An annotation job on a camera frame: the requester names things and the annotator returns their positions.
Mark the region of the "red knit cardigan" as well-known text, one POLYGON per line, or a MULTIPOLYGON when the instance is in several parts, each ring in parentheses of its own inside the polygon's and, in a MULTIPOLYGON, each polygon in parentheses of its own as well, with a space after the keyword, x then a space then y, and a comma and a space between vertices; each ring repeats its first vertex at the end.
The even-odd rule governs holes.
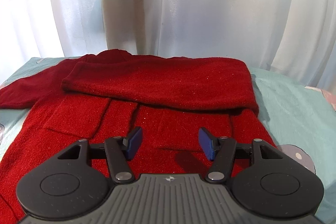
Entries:
POLYGON ((198 143, 202 127, 239 143, 272 142, 258 119, 247 66, 229 58, 108 50, 14 81, 1 89, 1 108, 30 111, 1 160, 1 223, 24 215, 18 181, 80 139, 102 143, 141 127, 142 145, 130 162, 135 175, 205 174, 210 163, 198 143))

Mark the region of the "light blue mushroom bedsheet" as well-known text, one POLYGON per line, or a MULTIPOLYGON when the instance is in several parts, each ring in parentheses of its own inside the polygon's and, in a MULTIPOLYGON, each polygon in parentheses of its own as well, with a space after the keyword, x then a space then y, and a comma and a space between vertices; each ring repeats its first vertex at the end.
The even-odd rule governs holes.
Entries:
MULTIPOLYGON (((14 81, 33 76, 64 61, 53 63, 31 59, 20 72, 15 73, 4 87, 14 81)), ((252 88, 259 107, 258 119, 272 138, 272 146, 292 144, 293 158, 305 169, 313 171, 325 187, 335 184, 335 110, 322 93, 294 83, 288 77, 261 69, 248 68, 252 88)), ((9 112, 17 113, 15 120, 26 117, 29 109, 2 109, 1 124, 5 135, 10 135, 14 119, 9 112)), ((1 160, 22 129, 23 123, 11 141, 1 145, 1 160)))

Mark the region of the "white curtain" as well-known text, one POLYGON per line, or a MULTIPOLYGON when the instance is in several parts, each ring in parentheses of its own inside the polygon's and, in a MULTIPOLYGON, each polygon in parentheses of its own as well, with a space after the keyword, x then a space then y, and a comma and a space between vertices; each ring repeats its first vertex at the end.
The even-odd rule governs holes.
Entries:
POLYGON ((335 91, 335 0, 1 0, 1 80, 31 57, 232 57, 335 91))

